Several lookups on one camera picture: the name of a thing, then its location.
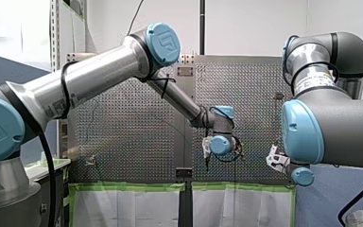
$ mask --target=robotic arm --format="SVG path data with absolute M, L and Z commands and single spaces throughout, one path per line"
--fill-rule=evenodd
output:
M 7 121 L 10 118 L 5 128 L 11 127 L 13 131 L 4 148 L 0 141 L 0 161 L 21 144 L 43 133 L 50 120 L 66 117 L 69 110 L 131 77 L 147 81 L 158 93 L 165 91 L 164 98 L 190 120 L 193 127 L 214 128 L 218 140 L 222 141 L 222 145 L 217 145 L 217 139 L 213 139 L 214 152 L 231 152 L 233 108 L 217 107 L 218 111 L 206 113 L 175 83 L 168 83 L 167 77 L 159 71 L 177 61 L 180 50 L 173 29 L 155 24 L 126 37 L 122 45 L 113 50 L 76 64 L 66 64 L 58 72 L 25 84 L 1 84 L 0 122 L 4 120 L 1 118 Z
M 282 112 L 288 163 L 363 167 L 363 100 L 353 99 L 363 85 L 363 41 L 343 32 L 293 37 L 283 62 L 295 95 Z M 306 167 L 291 177 L 300 185 L 314 180 Z
M 208 140 L 207 152 L 225 155 L 236 150 L 233 108 L 218 106 L 213 112 L 206 111 L 159 71 L 176 62 L 180 51 L 175 31 L 159 23 L 127 36 L 113 50 L 65 64 L 58 72 L 25 84 L 0 84 L 0 226 L 38 226 L 41 218 L 40 186 L 28 182 L 19 158 L 20 146 L 43 134 L 50 120 L 65 118 L 69 110 L 132 77 L 164 93 L 191 126 L 214 129 L 214 137 L 204 138 Z M 51 216 L 55 213 L 52 207 Z M 2 218 L 3 212 L 16 216 L 17 222 Z

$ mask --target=black hose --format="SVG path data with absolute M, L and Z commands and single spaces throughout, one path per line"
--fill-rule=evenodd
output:
M 48 173 L 49 173 L 50 206 L 49 206 L 48 227 L 55 227 L 56 177 L 55 177 L 54 161 L 52 159 L 51 150 L 49 148 L 48 141 L 46 141 L 44 133 L 40 134 L 40 140 L 41 144 L 43 145 L 43 152 L 45 153 L 46 162 L 48 163 Z
M 205 55 L 205 0 L 199 1 L 199 54 Z
M 340 222 L 340 224 L 342 225 L 342 226 L 346 226 L 346 223 L 344 223 L 344 221 L 343 221 L 343 216 L 344 216 L 344 214 L 346 214 L 346 212 L 348 211 L 348 210 L 350 210 L 350 208 L 352 208 L 356 203 L 358 203 L 361 199 L 363 198 L 363 189 L 362 189 L 362 191 L 358 194 L 358 195 L 356 195 L 355 197 L 354 197 L 354 199 L 352 199 L 349 203 L 347 203 L 347 205 L 345 205 L 344 207 L 343 207 L 343 209 L 341 209 L 341 211 L 338 213 L 338 215 L 337 215 L 337 218 L 338 218 L 338 221 Z

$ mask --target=white panel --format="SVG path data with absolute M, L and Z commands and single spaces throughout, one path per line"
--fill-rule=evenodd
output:
M 73 14 L 73 35 L 74 46 L 76 53 L 85 52 L 85 25 L 84 19 L 80 18 L 77 14 Z
M 67 62 L 67 54 L 75 52 L 74 46 L 74 29 L 73 29 L 73 10 L 70 9 L 61 0 L 60 7 L 60 65 Z
M 305 34 L 306 9 L 303 0 L 207 1 L 205 54 L 281 56 L 290 35 Z
M 363 1 L 309 0 L 307 35 L 337 31 L 363 39 Z
M 140 0 L 87 1 L 87 51 L 102 52 L 120 45 L 139 3 Z M 132 31 L 154 22 L 168 23 L 176 30 L 182 52 L 198 52 L 199 1 L 145 1 Z

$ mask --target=black bracket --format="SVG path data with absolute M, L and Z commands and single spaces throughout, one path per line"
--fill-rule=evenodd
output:
M 176 178 L 192 178 L 193 169 L 187 167 L 177 167 L 176 168 Z

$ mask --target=silver arm segment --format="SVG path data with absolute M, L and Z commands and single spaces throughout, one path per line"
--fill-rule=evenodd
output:
M 201 108 L 176 83 L 168 82 L 166 84 L 166 79 L 167 75 L 158 71 L 147 83 L 158 94 L 162 94 L 164 91 L 164 99 L 189 120 L 192 127 L 212 128 L 216 118 L 215 114 Z

